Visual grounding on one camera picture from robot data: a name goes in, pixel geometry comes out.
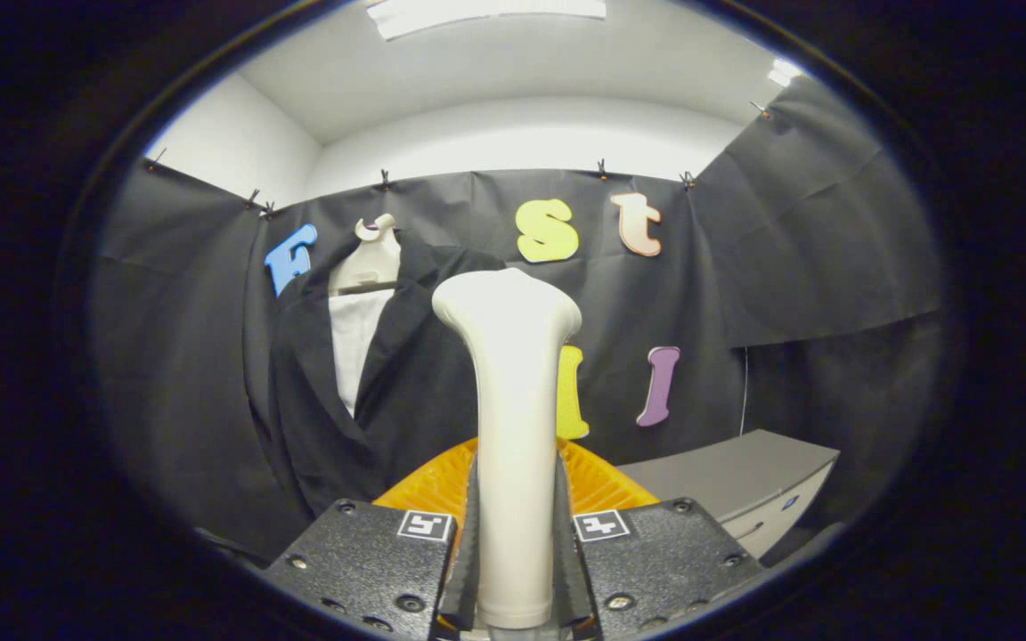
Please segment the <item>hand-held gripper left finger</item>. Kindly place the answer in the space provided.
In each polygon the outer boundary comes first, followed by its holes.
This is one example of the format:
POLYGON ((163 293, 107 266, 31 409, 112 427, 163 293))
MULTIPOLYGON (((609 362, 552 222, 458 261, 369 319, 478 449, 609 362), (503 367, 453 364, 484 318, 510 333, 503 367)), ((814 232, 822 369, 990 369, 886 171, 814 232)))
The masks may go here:
POLYGON ((378 499, 331 503, 262 576, 317 612, 455 640, 477 625, 474 454, 462 442, 378 499))

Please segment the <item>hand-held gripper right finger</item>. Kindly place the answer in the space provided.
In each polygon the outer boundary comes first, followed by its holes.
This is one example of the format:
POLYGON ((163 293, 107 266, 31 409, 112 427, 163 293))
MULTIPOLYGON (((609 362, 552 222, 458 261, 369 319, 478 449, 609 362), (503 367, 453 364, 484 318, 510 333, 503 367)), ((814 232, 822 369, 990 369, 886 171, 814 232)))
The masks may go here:
POLYGON ((566 640, 627 640, 704 615, 764 572, 699 502, 656 499, 578 443, 558 442, 558 479, 566 640))

